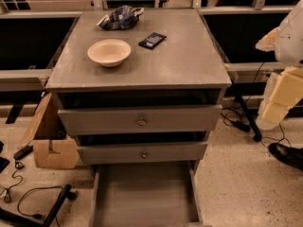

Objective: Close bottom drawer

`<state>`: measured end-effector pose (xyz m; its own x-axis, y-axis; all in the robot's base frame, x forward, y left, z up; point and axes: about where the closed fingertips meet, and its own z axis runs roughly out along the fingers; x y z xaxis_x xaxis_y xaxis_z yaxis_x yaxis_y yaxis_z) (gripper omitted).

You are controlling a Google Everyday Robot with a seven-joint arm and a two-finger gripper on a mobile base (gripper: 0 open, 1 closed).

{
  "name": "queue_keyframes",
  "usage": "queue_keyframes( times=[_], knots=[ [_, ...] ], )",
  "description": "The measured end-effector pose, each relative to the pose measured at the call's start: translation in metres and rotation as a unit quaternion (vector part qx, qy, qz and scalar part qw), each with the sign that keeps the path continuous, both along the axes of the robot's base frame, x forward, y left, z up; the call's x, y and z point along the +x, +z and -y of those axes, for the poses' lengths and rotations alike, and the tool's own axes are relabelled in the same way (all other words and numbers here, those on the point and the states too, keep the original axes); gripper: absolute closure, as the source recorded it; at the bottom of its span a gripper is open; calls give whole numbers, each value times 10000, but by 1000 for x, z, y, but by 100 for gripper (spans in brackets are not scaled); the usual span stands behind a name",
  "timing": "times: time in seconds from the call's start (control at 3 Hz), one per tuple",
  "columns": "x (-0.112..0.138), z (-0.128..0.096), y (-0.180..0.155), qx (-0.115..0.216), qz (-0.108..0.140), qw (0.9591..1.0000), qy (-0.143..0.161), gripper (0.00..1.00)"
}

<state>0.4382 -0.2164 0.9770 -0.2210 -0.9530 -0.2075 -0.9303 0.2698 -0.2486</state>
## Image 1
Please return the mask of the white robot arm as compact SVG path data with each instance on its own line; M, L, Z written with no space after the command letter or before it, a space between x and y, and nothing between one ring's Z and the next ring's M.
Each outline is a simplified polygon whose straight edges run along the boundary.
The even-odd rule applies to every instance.
M274 51L276 60L286 66L268 78L258 109L257 126L271 130L303 98L303 0L257 42L256 49Z

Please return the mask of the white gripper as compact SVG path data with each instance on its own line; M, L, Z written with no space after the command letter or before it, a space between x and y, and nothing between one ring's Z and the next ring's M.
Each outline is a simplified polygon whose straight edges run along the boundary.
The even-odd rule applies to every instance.
M256 43L256 49L263 52L275 51L279 27L273 28ZM263 100L258 108L257 126L271 130L282 121L303 98L303 69L287 67L280 74L272 73L268 78Z

